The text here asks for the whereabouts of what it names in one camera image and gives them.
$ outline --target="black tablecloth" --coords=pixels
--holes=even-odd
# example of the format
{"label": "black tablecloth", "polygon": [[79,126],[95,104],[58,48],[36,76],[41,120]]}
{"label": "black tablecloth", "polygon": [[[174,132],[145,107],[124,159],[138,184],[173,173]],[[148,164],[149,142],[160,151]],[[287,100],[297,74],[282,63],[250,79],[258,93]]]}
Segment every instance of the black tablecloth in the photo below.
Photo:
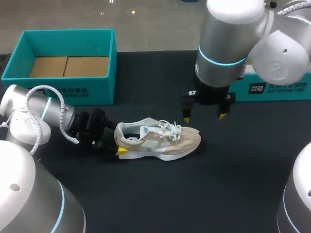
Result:
{"label": "black tablecloth", "polygon": [[[192,89],[195,59],[194,51],[118,53],[114,105],[101,108],[116,122],[183,124],[179,98]],[[284,185],[311,140],[310,106],[236,103],[223,120],[216,107],[197,106],[189,126],[201,131],[201,147],[171,162],[105,162],[54,129],[42,163],[83,205],[87,233],[277,233]]]}

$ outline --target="floor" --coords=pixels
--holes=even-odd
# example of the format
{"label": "floor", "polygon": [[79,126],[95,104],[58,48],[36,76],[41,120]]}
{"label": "floor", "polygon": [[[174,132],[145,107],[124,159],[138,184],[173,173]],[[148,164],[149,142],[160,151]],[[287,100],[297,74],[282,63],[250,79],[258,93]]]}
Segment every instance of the floor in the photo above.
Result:
{"label": "floor", "polygon": [[118,51],[195,50],[205,5],[206,0],[0,0],[0,54],[13,51],[23,30],[68,28],[113,28]]}

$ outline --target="white sole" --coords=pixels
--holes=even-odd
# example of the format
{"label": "white sole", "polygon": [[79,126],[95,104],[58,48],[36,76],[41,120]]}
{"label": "white sole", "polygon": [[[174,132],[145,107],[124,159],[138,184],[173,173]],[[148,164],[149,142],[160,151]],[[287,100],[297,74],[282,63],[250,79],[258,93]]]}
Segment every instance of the white sole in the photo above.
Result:
{"label": "white sole", "polygon": [[191,152],[193,152],[198,146],[196,146],[195,148],[185,152],[185,153],[181,153],[181,154],[174,154],[174,155],[170,155],[170,154],[158,154],[156,152],[151,152],[151,151],[128,151],[126,154],[122,154],[119,155],[119,159],[140,159],[142,157],[147,157],[147,156],[152,156],[152,157],[156,157],[159,158],[163,161],[171,161],[171,160],[176,160],[176,159],[180,159],[184,156],[186,156],[187,154],[190,154]]}

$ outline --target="open box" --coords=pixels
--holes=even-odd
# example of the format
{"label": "open box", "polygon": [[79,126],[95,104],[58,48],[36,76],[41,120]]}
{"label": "open box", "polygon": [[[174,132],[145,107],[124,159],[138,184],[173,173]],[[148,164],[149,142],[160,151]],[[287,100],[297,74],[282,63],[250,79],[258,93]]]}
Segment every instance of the open box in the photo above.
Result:
{"label": "open box", "polygon": [[[48,70],[43,77],[40,72],[32,75],[36,64],[37,68]],[[69,64],[72,69],[67,72]],[[112,29],[24,31],[1,80],[6,88],[12,84],[25,88],[53,86],[70,105],[106,105],[113,103],[116,66],[117,49]],[[55,75],[53,71],[62,68],[63,75]],[[44,94],[55,97],[47,90]]]}

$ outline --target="shoe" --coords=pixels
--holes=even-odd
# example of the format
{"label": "shoe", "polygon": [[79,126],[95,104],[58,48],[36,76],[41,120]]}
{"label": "shoe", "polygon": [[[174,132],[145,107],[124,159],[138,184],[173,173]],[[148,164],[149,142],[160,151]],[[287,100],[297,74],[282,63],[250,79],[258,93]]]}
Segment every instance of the shoe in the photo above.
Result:
{"label": "shoe", "polygon": [[179,159],[193,152],[201,142],[199,131],[146,118],[135,123],[119,123],[115,142],[120,159],[153,156],[164,161]]}

